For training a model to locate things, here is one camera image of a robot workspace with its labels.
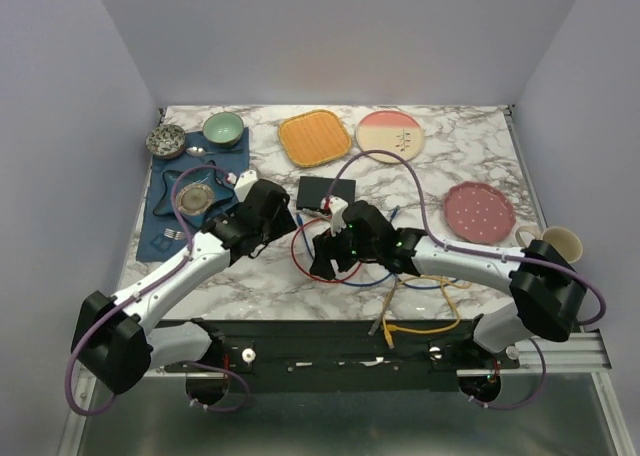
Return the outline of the black network switch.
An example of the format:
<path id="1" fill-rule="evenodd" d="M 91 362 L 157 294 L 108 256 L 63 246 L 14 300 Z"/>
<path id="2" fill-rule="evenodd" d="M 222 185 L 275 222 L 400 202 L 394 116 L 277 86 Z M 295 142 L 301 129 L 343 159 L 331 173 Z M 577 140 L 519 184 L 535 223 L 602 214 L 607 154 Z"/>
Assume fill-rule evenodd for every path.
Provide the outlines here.
<path id="1" fill-rule="evenodd" d="M 324 212 L 322 200 L 327 195 L 332 182 L 331 178 L 301 176 L 298 184 L 296 208 L 298 210 Z M 355 180 L 339 179 L 331 195 L 337 196 L 347 203 L 353 203 L 355 201 L 355 192 Z"/>

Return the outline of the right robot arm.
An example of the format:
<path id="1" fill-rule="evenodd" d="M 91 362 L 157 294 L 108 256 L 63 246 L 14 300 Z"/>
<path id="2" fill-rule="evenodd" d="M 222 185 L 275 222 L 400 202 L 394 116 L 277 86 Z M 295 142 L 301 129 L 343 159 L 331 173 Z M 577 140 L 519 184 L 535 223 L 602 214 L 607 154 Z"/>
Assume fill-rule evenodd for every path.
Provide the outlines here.
<path id="1" fill-rule="evenodd" d="M 451 243 L 425 229 L 396 228 L 365 201 L 335 198 L 329 210 L 329 228 L 313 239 L 310 272 L 316 277 L 332 280 L 358 263 L 376 263 L 396 275 L 451 277 L 511 297 L 506 306 L 479 316 L 461 341 L 461 358 L 471 367 L 483 367 L 531 337 L 565 342 L 577 325 L 584 279 L 543 241 L 524 249 Z"/>

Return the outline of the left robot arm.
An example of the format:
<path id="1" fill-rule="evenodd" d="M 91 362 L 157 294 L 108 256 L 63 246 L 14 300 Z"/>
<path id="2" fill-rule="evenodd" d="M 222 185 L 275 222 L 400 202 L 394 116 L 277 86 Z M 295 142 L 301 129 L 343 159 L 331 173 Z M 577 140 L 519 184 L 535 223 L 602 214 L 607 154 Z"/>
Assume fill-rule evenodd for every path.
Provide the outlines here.
<path id="1" fill-rule="evenodd" d="M 202 327 L 186 323 L 161 338 L 156 326 L 206 279 L 295 230 L 281 186 L 246 172 L 235 192 L 237 204 L 207 221 L 155 271 L 111 296 L 95 291 L 82 302 L 72 359 L 113 394 L 130 390 L 153 366 L 189 360 L 209 371 L 220 363 L 222 348 Z"/>

